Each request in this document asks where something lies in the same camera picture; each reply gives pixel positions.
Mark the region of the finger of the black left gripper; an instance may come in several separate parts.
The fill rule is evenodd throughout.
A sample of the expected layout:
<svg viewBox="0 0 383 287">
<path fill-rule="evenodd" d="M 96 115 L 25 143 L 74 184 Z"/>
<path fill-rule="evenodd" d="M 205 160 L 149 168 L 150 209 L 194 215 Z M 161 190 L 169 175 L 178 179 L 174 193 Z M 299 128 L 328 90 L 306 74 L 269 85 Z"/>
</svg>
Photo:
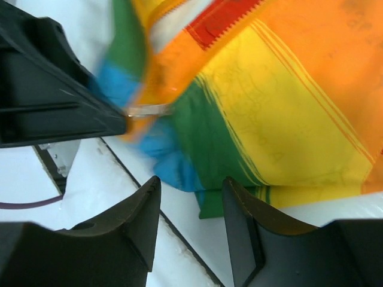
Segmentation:
<svg viewBox="0 0 383 287">
<path fill-rule="evenodd" d="M 62 26 L 1 2 L 1 147 L 124 134 L 124 113 L 75 56 Z"/>
</svg>

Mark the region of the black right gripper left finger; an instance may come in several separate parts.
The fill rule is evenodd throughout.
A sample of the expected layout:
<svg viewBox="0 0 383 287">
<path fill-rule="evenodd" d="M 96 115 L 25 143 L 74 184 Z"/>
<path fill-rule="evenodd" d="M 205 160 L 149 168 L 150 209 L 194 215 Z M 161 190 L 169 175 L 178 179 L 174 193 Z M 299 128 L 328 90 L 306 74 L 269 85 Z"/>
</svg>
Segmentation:
<svg viewBox="0 0 383 287">
<path fill-rule="evenodd" d="M 145 286 L 152 271 L 161 181 L 150 178 L 70 230 L 1 224 L 2 286 Z"/>
</svg>

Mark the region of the rainbow striped hooded jacket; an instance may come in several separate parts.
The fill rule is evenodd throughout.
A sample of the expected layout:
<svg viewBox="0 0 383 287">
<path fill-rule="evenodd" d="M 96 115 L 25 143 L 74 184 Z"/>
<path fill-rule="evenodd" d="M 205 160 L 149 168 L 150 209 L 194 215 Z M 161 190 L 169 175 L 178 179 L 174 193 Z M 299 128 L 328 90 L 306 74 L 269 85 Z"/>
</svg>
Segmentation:
<svg viewBox="0 0 383 287">
<path fill-rule="evenodd" d="M 97 76 L 120 140 L 223 216 L 230 176 L 277 207 L 382 190 L 382 2 L 112 1 Z"/>
</svg>

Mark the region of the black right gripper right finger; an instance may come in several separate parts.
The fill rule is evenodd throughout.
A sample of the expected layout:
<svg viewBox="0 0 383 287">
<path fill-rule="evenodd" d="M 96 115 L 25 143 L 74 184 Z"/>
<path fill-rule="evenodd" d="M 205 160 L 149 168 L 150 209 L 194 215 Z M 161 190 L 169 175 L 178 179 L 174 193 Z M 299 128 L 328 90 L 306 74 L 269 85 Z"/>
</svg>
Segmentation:
<svg viewBox="0 0 383 287">
<path fill-rule="evenodd" d="M 222 187 L 235 286 L 381 286 L 382 221 L 299 221 L 233 178 Z"/>
</svg>

